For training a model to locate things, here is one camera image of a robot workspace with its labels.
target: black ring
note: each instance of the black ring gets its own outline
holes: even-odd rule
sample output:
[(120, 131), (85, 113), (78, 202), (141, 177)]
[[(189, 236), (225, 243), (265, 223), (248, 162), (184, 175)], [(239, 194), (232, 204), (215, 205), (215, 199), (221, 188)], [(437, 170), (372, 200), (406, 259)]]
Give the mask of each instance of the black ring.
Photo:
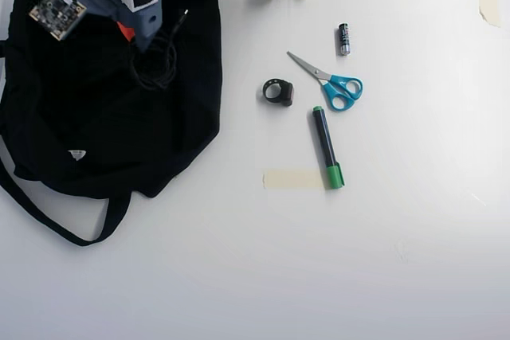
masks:
[[(280, 85), (280, 94), (276, 97), (268, 97), (267, 91), (272, 85)], [(264, 84), (263, 88), (264, 97), (270, 103), (282, 104), (285, 107), (292, 105), (292, 98), (294, 97), (294, 87), (291, 83), (281, 79), (271, 79)]]

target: tape strip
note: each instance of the tape strip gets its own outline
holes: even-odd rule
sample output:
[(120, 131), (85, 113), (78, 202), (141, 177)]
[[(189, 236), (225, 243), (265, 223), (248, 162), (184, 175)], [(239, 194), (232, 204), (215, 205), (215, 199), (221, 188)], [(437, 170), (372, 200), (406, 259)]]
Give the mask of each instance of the tape strip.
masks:
[(490, 25), (501, 27), (499, 0), (478, 0), (480, 15)]
[(265, 189), (325, 189), (324, 175), (319, 170), (266, 170)]

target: gray plastic part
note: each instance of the gray plastic part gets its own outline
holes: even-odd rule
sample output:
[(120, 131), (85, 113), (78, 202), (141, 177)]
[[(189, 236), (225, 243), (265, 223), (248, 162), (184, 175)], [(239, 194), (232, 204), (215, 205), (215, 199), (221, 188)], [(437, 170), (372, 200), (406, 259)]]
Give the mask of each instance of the gray plastic part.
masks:
[(87, 12), (105, 16), (135, 30), (135, 42), (144, 52), (151, 44), (163, 24), (161, 0), (137, 12), (131, 12), (121, 0), (78, 0), (87, 7)]

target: scissor blade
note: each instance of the scissor blade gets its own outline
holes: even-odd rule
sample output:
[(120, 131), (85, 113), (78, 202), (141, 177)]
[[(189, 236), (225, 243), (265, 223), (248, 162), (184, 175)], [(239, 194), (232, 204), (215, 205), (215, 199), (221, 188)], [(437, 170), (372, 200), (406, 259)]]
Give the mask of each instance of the scissor blade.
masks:
[(332, 78), (332, 75), (327, 74), (326, 72), (322, 72), (320, 69), (314, 67), (313, 65), (310, 65), (303, 59), (300, 59), (298, 56), (296, 56), (294, 53), (287, 52), (287, 54), (297, 63), (300, 65), (302, 69), (310, 73), (312, 76), (319, 80), (330, 80)]

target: battery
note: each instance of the battery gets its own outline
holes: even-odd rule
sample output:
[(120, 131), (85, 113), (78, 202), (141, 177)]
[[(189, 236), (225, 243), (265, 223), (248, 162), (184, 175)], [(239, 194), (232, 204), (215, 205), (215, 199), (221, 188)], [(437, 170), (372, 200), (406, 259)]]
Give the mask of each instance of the battery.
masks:
[(338, 27), (340, 39), (340, 53), (347, 56), (351, 53), (351, 39), (349, 38), (349, 25), (347, 23), (340, 24)]

